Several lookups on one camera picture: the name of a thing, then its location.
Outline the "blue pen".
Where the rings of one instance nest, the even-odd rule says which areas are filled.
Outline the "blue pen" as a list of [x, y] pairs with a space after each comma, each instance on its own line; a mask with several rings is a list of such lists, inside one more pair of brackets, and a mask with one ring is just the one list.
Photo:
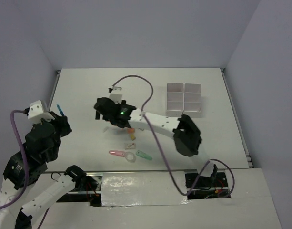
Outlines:
[[56, 107], [57, 107], [57, 109], [58, 109], [60, 115], [61, 115], [61, 116], [65, 116], [65, 114], [64, 114], [62, 108], [60, 107], [60, 105], [59, 105], [59, 104], [56, 104]]

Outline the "yellow eraser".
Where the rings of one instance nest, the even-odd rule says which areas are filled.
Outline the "yellow eraser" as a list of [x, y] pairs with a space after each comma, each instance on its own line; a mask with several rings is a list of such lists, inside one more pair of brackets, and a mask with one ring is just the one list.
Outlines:
[[129, 137], [130, 137], [131, 140], [135, 140], [136, 139], [134, 134], [129, 134]]

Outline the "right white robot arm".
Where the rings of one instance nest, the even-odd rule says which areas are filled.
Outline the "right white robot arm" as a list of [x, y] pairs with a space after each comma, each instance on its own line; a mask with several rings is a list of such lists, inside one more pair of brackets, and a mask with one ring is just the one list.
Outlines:
[[94, 109], [102, 115], [103, 120], [119, 128], [153, 130], [156, 134], [171, 138], [178, 153], [194, 159], [204, 186], [211, 187], [217, 181], [217, 166], [200, 149], [201, 132], [188, 115], [162, 116], [142, 111], [125, 102], [118, 104], [107, 97], [98, 98]]

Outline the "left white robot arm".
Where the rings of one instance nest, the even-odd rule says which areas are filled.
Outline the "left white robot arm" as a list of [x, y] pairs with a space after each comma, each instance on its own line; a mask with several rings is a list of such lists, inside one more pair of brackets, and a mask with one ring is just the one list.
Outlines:
[[14, 115], [10, 121], [20, 150], [8, 161], [3, 172], [0, 191], [0, 229], [31, 229], [41, 215], [67, 192], [82, 190], [87, 184], [87, 174], [77, 165], [68, 167], [60, 178], [33, 200], [26, 202], [47, 164], [57, 159], [61, 138], [72, 132], [65, 115], [40, 112], [40, 118], [32, 125], [23, 143]]

